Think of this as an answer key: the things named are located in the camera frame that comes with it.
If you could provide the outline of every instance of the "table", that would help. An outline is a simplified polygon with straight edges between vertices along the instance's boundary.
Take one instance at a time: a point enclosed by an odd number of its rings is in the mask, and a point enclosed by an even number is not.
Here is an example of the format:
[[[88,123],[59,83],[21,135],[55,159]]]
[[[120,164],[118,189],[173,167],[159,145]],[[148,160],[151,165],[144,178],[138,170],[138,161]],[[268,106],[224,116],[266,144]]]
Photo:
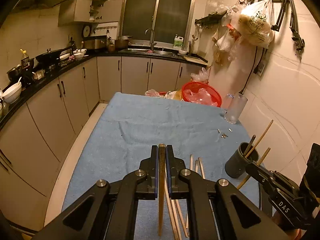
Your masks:
[[[222,138],[218,133],[228,135]],[[190,165],[190,154],[202,157],[206,179],[228,179],[237,186],[245,177],[230,178],[224,164],[241,142],[250,140],[238,122],[231,125],[223,118],[223,109],[163,98],[116,93],[92,131],[73,172],[63,210],[86,192],[98,179],[121,180],[150,157],[151,146],[171,144],[174,155]],[[241,188],[259,206],[258,182],[250,178]],[[180,200],[186,214],[186,201]],[[139,201],[135,239],[159,239],[158,200]],[[164,201],[161,239],[173,239]]]

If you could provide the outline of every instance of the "kitchen sink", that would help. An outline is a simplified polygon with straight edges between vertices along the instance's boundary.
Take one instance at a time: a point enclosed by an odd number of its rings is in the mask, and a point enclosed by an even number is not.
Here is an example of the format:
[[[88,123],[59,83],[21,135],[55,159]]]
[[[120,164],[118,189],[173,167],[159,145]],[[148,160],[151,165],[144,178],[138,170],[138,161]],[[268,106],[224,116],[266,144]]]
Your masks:
[[[167,57],[177,57],[176,54],[169,51],[162,51],[162,50],[153,50],[153,52],[148,52],[150,49],[123,49],[120,52],[131,52],[131,53],[141,53],[141,54],[158,54]]]

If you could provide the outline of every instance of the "white bowl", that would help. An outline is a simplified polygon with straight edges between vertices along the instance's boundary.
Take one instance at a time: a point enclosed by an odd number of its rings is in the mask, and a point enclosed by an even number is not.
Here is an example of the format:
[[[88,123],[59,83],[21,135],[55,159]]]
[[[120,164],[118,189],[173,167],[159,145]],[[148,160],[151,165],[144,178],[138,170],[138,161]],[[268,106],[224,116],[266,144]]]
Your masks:
[[[183,50],[183,49],[179,49],[179,54],[181,55],[186,55],[187,51]]]
[[[14,103],[16,100],[18,100],[21,94],[21,89],[21,82],[15,83],[2,94],[3,100],[8,104]]]
[[[73,54],[76,60],[82,59],[84,57],[84,52]]]
[[[87,49],[76,49],[73,51],[73,54],[80,53],[80,52],[84,52],[85,54],[87,52]]]
[[[66,53],[66,54],[61,55],[61,56],[60,56],[60,61],[63,61],[63,60],[68,59],[69,56],[70,56],[70,53]]]

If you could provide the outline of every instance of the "window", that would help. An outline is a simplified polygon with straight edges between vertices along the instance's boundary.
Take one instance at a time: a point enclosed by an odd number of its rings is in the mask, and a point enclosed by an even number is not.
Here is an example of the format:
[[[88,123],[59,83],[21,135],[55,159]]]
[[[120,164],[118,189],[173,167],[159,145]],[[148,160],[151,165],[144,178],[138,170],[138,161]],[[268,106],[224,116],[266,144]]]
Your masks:
[[[136,43],[149,44],[154,29],[157,45],[171,47],[175,35],[188,40],[193,0],[124,0],[121,35],[132,35]]]

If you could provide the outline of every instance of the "floor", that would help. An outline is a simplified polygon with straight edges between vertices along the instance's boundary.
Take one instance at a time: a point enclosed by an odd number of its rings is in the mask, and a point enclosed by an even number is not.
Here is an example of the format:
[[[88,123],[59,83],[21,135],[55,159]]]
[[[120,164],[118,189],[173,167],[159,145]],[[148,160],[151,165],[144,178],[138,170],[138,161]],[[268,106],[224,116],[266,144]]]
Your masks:
[[[76,164],[78,162],[78,159],[82,153],[82,150],[85,144],[87,143],[87,140],[91,132],[93,131],[93,128],[95,127],[96,123],[98,122],[100,116],[102,115],[107,105],[108,104],[100,103],[96,107],[94,112],[91,114],[89,120],[87,121],[85,126],[82,128],[72,148],[70,149],[68,156],[60,170],[59,176],[54,185],[54,188],[49,200],[47,213],[44,220],[45,226],[61,213],[64,197],[66,195],[69,182],[73,174],[73,171],[76,167]]]

